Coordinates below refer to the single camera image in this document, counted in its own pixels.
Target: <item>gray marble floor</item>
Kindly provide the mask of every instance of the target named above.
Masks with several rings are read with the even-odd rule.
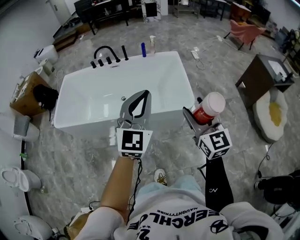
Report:
[[[248,201],[270,214],[273,206],[264,201],[261,192],[253,189],[255,173],[266,154],[265,145],[269,144],[260,137],[249,119],[234,84],[256,53],[282,56],[272,47],[276,46],[275,42],[262,36],[251,51],[247,47],[242,48],[245,53],[236,50],[235,39],[229,37],[226,41],[231,47],[214,39],[216,35],[225,36],[229,29],[227,19],[197,19],[194,15],[185,14],[181,14],[179,19],[170,15],[153,23],[131,20],[128,27],[124,22],[116,22],[100,29],[95,36],[87,33],[82,40],[59,52],[60,58],[55,64],[58,83],[53,82],[53,86],[60,86],[64,75],[90,66],[95,49],[101,45],[111,46],[119,56],[123,56],[121,45],[125,45],[130,57],[141,54],[141,42],[148,43],[150,35],[157,36],[157,52],[178,51],[195,98],[211,91],[218,91],[225,97],[226,108],[220,117],[229,128],[233,147],[224,158],[224,165],[234,199],[236,202]],[[201,51],[209,48],[201,53],[206,67],[204,71],[196,68],[190,53],[195,46]],[[284,136],[270,150],[270,160],[262,164],[264,175],[289,174],[300,167],[299,93],[299,81],[285,92],[289,105],[288,123]],[[78,139],[53,128],[49,113],[36,117],[34,121],[41,135],[37,142],[27,144],[29,159],[26,167],[41,178],[47,193],[30,191],[30,205],[35,215],[52,227],[62,228],[81,207],[101,197],[118,155],[117,148],[109,147],[105,138]],[[193,132],[186,124],[179,129],[155,132],[142,159],[141,186],[153,181],[157,168],[164,168],[169,184],[179,176],[191,174],[204,190],[205,182],[197,170],[203,161],[192,136]]]

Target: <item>clear bottle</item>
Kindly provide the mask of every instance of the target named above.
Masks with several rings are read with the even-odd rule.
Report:
[[[154,56],[155,54],[155,43],[154,43],[155,36],[150,36],[150,56]]]

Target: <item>cardboard box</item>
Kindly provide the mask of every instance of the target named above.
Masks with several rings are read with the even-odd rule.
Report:
[[[19,86],[19,92],[17,93],[17,96],[19,96],[20,92],[25,86],[26,88],[23,94],[19,97],[19,99],[11,103],[10,107],[15,109],[17,112],[30,117],[45,112],[46,109],[41,109],[33,95],[33,88],[40,84],[50,88],[45,80],[36,72],[29,74],[25,78],[25,81],[22,83],[22,85]]]

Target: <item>black faucet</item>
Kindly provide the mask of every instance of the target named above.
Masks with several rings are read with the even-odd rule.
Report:
[[[109,47],[109,46],[101,46],[101,47],[97,48],[97,50],[94,52],[94,59],[97,58],[97,52],[98,52],[100,49],[103,49],[103,48],[107,48],[107,49],[109,49],[109,50],[112,52],[114,58],[116,59],[116,62],[120,62],[120,61],[121,61],[121,60],[117,57],[117,55],[114,53],[113,49],[112,49],[111,47]]]

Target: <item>shoe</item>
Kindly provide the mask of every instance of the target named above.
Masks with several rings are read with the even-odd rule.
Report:
[[[258,189],[258,184],[259,184],[259,182],[260,182],[260,181],[258,181],[258,182],[256,182],[256,183],[254,184],[254,189]]]
[[[165,171],[163,169],[157,169],[154,173],[154,181],[167,186],[167,180],[165,179]]]

